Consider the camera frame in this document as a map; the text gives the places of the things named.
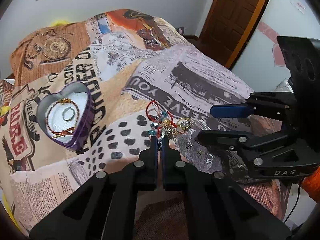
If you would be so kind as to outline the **purple heart-shaped tin box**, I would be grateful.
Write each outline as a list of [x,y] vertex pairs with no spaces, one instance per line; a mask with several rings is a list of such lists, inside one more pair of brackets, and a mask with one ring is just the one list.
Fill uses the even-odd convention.
[[37,108],[37,123],[53,142],[76,152],[88,138],[94,120],[93,99],[81,82],[45,96]]

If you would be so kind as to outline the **yellow pillow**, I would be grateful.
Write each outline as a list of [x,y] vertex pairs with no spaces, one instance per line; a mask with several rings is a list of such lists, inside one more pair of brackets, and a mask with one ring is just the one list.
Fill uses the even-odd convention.
[[67,25],[67,24],[70,24],[70,22],[65,20],[55,20],[50,24],[50,26],[55,27],[55,26],[61,26],[61,25]]

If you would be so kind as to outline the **white wardrobe sliding door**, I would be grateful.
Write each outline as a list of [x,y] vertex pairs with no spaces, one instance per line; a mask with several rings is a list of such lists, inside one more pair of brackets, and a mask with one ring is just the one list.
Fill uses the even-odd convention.
[[307,0],[269,0],[232,71],[256,92],[270,92],[290,77],[278,36],[319,38],[319,18]]

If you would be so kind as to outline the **newspaper print bed quilt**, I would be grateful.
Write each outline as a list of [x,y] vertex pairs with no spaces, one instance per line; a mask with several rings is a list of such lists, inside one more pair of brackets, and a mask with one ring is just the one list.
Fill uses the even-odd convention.
[[[213,118],[209,110],[240,102],[251,88],[165,20],[118,9],[42,28],[19,42],[10,64],[15,87],[1,117],[1,239],[30,239],[32,228],[95,173],[112,174],[137,161],[153,136],[157,187],[138,192],[131,239],[189,239],[182,193],[163,188],[164,137],[183,161],[208,174],[223,172],[283,220],[288,191],[279,181],[249,179],[235,151],[208,151],[197,141],[203,129],[250,131],[253,119]],[[74,82],[89,88],[94,106],[88,138],[76,152],[53,142],[37,123],[40,101]],[[176,132],[180,118],[191,119],[184,133]]]

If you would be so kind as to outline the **brown wooden door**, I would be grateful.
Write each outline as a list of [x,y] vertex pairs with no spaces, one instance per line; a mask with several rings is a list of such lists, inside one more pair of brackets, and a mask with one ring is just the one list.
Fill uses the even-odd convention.
[[200,34],[200,51],[232,68],[267,3],[268,0],[213,0]]

